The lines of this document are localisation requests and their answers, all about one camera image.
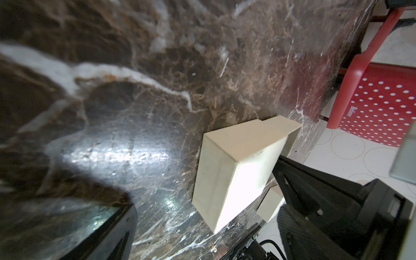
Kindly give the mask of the red polka dot toaster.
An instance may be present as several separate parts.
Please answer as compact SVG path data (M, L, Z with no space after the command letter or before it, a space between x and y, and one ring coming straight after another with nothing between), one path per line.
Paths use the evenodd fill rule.
M347 133L389 147L400 147L416 121L416 70L411 67L374 63L380 49L406 8L396 8L367 49L355 55L344 75L328 129Z

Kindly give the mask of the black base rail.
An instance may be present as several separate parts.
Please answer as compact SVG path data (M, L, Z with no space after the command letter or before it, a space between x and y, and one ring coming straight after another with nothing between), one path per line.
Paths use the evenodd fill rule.
M265 221L252 226L248 235L242 238L232 250L229 250L229 252L222 256L221 260L286 260L285 254L273 240L266 239L261 242L257 241L258 234L263 225L265 225ZM262 248L266 244L272 245L278 251L280 257L271 251L266 252Z

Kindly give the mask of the cream drawer jewelry box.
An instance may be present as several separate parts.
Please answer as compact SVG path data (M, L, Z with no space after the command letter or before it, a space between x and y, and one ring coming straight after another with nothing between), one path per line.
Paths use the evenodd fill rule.
M214 234L262 194L301 129L279 115L204 133L192 204Z

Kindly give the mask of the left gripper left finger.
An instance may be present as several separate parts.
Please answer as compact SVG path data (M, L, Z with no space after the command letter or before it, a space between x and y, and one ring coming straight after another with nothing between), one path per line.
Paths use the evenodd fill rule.
M137 227L134 204L119 208L61 260L128 260Z

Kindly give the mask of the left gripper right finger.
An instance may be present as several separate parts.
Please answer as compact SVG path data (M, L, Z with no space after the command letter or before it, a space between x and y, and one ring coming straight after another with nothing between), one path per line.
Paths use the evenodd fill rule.
M353 259L351 255L288 204L280 208L277 223L286 258L289 260Z

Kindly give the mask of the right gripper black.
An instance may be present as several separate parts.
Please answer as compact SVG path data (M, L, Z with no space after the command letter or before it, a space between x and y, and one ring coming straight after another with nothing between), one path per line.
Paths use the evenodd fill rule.
M273 175L287 204L356 260L396 260L413 204L380 179L366 185L279 156Z

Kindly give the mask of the cream square box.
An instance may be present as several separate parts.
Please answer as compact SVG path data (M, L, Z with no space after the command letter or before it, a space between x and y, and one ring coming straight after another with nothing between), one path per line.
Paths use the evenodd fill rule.
M269 223L276 217L280 207L286 202L283 192L278 185L269 189L261 204L257 209L257 214L266 222Z

